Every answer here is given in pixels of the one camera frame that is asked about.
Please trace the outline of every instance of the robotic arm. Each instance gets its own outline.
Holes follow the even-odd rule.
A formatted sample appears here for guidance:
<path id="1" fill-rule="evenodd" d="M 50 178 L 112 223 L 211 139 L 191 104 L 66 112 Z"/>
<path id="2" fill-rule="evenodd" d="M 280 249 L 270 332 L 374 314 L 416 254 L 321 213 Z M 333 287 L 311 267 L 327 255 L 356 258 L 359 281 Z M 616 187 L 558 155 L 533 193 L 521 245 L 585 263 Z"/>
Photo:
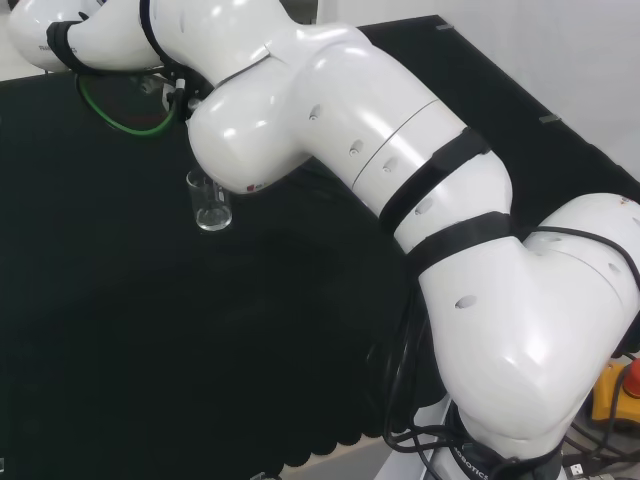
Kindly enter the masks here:
<path id="1" fill-rule="evenodd" d="M 10 21 L 18 50 L 42 68 L 64 68 L 46 30 L 79 20 L 84 2 L 21 2 Z M 90 19 L 67 36 L 82 63 L 160 64 L 138 2 L 83 8 Z M 278 0 L 151 0 L 149 17 L 162 51 L 216 86 L 188 123 L 203 169 L 250 194 L 311 156 L 327 165 L 414 262 L 438 367 L 468 433 L 505 458 L 554 451 L 640 310 L 625 258 L 566 233 L 534 233 L 524 244 L 511 236 L 500 159 L 357 29 L 298 25 Z M 543 226 L 604 237 L 640 264 L 633 201 L 588 195 Z"/>

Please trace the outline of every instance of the black table surface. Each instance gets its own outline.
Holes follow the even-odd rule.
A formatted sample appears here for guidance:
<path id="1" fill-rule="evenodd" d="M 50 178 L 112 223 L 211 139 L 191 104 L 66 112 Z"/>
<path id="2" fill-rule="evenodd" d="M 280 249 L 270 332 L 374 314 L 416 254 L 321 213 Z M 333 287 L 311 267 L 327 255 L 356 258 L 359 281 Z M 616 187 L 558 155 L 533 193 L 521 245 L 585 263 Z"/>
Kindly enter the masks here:
<path id="1" fill-rule="evenodd" d="M 514 219 L 640 187 L 438 17 L 366 27 L 504 160 Z M 0 83 L 0 447 L 6 478 L 248 479 L 375 422 L 372 344 L 406 299 L 403 256 L 311 163 L 234 198 L 202 234 L 184 127 L 106 127 L 69 75 Z M 421 401 L 441 398 L 434 369 Z"/>

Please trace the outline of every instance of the white floor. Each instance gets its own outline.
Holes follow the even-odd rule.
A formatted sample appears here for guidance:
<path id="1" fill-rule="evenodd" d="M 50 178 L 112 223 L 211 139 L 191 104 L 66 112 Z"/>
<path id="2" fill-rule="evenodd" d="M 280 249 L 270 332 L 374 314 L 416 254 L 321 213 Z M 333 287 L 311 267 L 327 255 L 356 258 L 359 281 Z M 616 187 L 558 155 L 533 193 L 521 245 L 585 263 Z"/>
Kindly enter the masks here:
<path id="1" fill-rule="evenodd" d="M 11 45 L 7 32 L 8 20 L 9 7 L 5 0 L 0 0 L 0 82 L 13 78 L 41 75 L 43 71 L 23 60 Z"/>

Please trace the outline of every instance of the red button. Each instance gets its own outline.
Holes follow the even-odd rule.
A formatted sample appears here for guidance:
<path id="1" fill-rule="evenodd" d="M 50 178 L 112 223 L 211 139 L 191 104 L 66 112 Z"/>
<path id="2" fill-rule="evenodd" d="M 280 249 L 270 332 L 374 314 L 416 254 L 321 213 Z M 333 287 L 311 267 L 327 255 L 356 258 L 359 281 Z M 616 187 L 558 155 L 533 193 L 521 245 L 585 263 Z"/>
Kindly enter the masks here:
<path id="1" fill-rule="evenodd" d="M 633 361 L 622 385 L 628 395 L 640 398 L 640 359 Z"/>

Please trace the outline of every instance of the green cable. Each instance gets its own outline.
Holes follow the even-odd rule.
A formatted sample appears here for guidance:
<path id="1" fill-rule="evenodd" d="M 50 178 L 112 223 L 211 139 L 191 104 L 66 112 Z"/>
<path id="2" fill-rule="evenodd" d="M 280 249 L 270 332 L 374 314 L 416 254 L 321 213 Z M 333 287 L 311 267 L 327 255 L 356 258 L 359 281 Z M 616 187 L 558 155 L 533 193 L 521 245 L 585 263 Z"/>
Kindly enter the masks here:
<path id="1" fill-rule="evenodd" d="M 82 95 L 82 97 L 84 98 L 84 100 L 87 102 L 87 104 L 98 114 L 100 115 L 100 117 L 107 122 L 109 125 L 111 125 L 112 127 L 128 133 L 130 135 L 135 135 L 137 137 L 152 137 L 155 135 L 159 135 L 161 133 L 163 133 L 165 130 L 167 130 L 167 128 L 169 126 L 171 126 L 172 122 L 173 122 L 173 118 L 175 117 L 175 104 L 174 103 L 174 107 L 171 108 L 171 111 L 169 112 L 169 115 L 167 116 L 167 118 L 164 119 L 164 121 L 158 125 L 157 127 L 154 127 L 150 130 L 134 130 L 132 128 L 129 127 L 125 127 L 124 125 L 116 122 L 115 120 L 113 120 L 111 117 L 109 117 L 106 113 L 104 113 L 102 111 L 102 109 L 96 105 L 96 103 L 93 101 L 93 99 L 91 98 L 91 96 L 89 95 L 89 92 L 87 92 L 87 86 L 85 85 L 85 79 L 83 77 L 78 77 L 78 85 L 79 85 L 79 90 L 80 90 L 80 94 Z"/>

